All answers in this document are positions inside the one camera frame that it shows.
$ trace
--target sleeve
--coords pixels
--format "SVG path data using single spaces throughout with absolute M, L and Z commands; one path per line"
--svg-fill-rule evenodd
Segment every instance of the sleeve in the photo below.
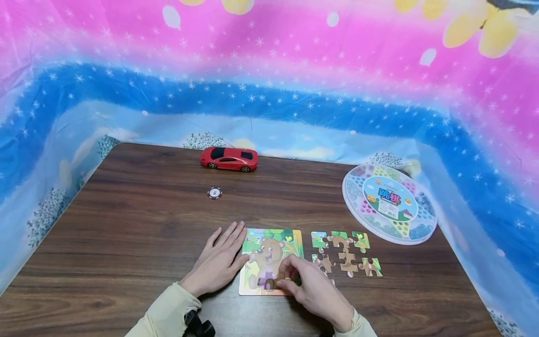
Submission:
M 354 310 L 352 330 L 346 333 L 335 332 L 334 337 L 377 337 L 370 323 Z
M 196 297 L 178 282 L 173 283 L 155 300 L 126 337 L 181 337 L 187 329 L 183 317 L 201 307 Z

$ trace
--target puzzle piece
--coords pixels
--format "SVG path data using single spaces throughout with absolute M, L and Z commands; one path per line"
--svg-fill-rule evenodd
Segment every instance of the puzzle piece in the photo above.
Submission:
M 336 233 L 344 233 L 347 237 L 344 238 L 341 235 L 335 235 Z M 348 235 L 345 232 L 331 232 L 331 235 L 326 238 L 327 241 L 333 242 L 333 247 L 339 248 L 342 244 L 342 249 L 344 252 L 348 252 L 351 243 L 354 243 L 354 239 L 348 238 Z
M 358 247 L 361 252 L 365 254 L 367 249 L 370 249 L 369 237 L 367 236 L 367 233 L 353 231 L 352 236 L 354 239 L 354 246 Z
M 327 240 L 324 240 L 328 234 L 326 232 L 311 232 L 310 239 L 313 243 L 313 248 L 328 248 Z
M 329 277 L 329 276 L 328 276 L 328 273 L 327 273 L 325 270 L 323 270 L 323 269 L 325 269 L 325 267 L 322 265 L 322 261 L 320 261 L 320 259 L 318 259 L 318 254 L 312 254 L 312 255 L 311 255 L 311 259 L 312 259 L 313 262 L 318 266 L 318 268 L 324 273 L 324 275 L 326 275 L 327 277 Z M 334 280 L 332 280 L 332 279 L 329 279 L 329 280 L 331 281 L 331 283 L 332 283 L 333 285 L 335 285 L 335 281 L 334 281 Z
M 372 272 L 376 273 L 377 277 L 382 277 L 382 267 L 380 267 L 380 262 L 377 258 L 372 258 L 372 263 L 369 263 L 369 259 L 364 257 L 361 259 L 362 263 L 358 264 L 358 267 L 361 270 L 365 271 L 367 276 L 372 276 Z
M 354 272 L 357 272 L 357 265 L 352 263 L 356 259 L 355 254 L 350 254 L 347 251 L 339 253 L 338 258 L 344 260 L 344 263 L 341 264 L 341 270 L 346 271 L 348 277 L 354 277 Z
M 327 274 L 331 274 L 332 273 L 331 267 L 335 266 L 335 262 L 329 260 L 329 256 L 324 253 L 324 249 L 319 248 L 318 252 L 320 253 L 319 254 L 320 256 L 317 254 L 313 254 L 313 255 L 316 255 L 316 259 L 320 261 L 320 265 L 324 268 L 323 271 L 325 271 Z

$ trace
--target right hand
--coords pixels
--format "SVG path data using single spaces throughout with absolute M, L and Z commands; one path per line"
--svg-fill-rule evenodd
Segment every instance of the right hand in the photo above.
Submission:
M 277 287 L 292 294 L 305 309 L 329 321 L 340 333 L 352 329 L 354 307 L 316 264 L 289 255 L 281 262 L 279 273 L 284 273 L 285 278 L 299 274 L 301 286 L 291 280 L 279 280 Z

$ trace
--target cartoon bear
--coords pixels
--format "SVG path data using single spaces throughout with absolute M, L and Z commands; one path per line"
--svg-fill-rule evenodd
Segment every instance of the cartoon bear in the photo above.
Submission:
M 284 241 L 277 241 L 270 238 L 262 238 L 261 246 L 251 252 L 249 263 L 256 262 L 259 268 L 258 275 L 249 276 L 249 288 L 256 289 L 262 287 L 266 290 L 277 288 L 279 275 L 279 265 L 283 258 L 282 248 Z

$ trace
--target white polka dot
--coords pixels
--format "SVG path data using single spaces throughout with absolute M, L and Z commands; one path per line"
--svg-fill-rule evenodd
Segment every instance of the white polka dot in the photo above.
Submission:
M 328 26 L 335 27 L 338 23 L 338 14 L 335 12 L 331 12 L 328 15 L 327 23 L 328 23 Z
M 174 7 L 169 5 L 163 7 L 163 19 L 168 27 L 179 29 L 181 19 Z
M 430 48 L 423 52 L 419 64 L 429 67 L 436 58 L 436 49 Z

